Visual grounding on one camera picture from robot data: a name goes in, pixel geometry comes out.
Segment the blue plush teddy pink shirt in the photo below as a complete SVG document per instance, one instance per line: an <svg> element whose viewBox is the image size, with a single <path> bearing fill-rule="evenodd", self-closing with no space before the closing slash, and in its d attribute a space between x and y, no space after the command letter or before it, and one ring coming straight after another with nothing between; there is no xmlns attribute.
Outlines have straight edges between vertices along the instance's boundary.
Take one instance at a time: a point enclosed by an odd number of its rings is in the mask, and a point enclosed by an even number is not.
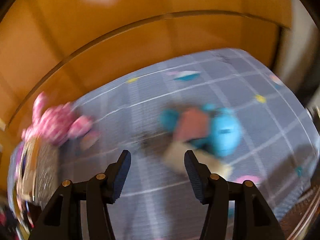
<svg viewBox="0 0 320 240"><path fill-rule="evenodd" d="M220 158L233 154L242 137L240 121L234 113L210 103L181 112L165 109L159 122L172 134L173 141L189 143Z"/></svg>

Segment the beige elastic bandage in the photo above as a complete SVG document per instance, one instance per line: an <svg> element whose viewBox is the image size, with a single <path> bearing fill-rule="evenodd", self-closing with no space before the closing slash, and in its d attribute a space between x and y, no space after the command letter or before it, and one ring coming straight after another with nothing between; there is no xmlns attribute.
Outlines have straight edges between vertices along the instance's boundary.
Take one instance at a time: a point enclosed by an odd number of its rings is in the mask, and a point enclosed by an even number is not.
<svg viewBox="0 0 320 240"><path fill-rule="evenodd" d="M232 174L233 168L231 165L224 163L212 154L204 150L196 149L190 144L173 141L163 154L163 161L168 168L173 171L187 175L184 165L184 154L187 150L192 150L198 161L207 165L211 173L216 173L228 180Z"/></svg>

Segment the woven colourful basket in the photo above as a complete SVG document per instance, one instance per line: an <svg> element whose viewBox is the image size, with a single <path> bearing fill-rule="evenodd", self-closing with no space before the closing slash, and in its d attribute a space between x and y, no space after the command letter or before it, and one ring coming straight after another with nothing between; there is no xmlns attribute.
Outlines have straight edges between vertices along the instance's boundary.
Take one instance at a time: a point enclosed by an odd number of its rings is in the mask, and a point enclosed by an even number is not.
<svg viewBox="0 0 320 240"><path fill-rule="evenodd" d="M285 239L304 239L318 216L319 186L314 186L302 194L280 221Z"/></svg>

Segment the ornate silver gold box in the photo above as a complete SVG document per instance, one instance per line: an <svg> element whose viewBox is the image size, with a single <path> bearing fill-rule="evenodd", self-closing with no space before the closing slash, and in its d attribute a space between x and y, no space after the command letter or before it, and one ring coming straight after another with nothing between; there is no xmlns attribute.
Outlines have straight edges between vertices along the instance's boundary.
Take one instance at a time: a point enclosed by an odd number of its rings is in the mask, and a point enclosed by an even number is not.
<svg viewBox="0 0 320 240"><path fill-rule="evenodd" d="M20 142L10 157L8 197L44 208L59 185L59 148L42 137Z"/></svg>

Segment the pink white spotted plush toy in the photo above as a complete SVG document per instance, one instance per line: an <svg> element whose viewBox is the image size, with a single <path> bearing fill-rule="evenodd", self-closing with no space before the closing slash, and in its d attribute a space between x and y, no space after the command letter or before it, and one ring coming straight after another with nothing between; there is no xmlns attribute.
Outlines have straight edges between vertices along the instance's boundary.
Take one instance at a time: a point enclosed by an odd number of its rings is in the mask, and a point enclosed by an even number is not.
<svg viewBox="0 0 320 240"><path fill-rule="evenodd" d="M48 109L44 108L46 104L47 96L42 92L34 101L31 125L22 131L23 141L41 137L61 146L69 139L85 135L93 127L93 120L86 115L78 116L71 102Z"/></svg>

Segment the grey patterned bed sheet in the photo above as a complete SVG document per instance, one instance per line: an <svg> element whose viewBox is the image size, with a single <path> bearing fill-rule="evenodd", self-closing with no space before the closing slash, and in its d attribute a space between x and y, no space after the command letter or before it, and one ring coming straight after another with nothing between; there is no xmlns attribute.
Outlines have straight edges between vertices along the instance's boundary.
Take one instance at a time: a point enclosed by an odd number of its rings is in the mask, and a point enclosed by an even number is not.
<svg viewBox="0 0 320 240"><path fill-rule="evenodd" d="M117 239L197 239L206 207L184 171L163 160L172 141L161 125L167 109L229 108L242 136L222 158L230 181L252 180L277 219L310 186L319 160L319 134L295 95L261 62L240 49L185 55L137 70L82 96L76 113L90 116L98 132L88 149L80 140L57 152L59 181L86 181L132 154L120 198L108 207Z"/></svg>

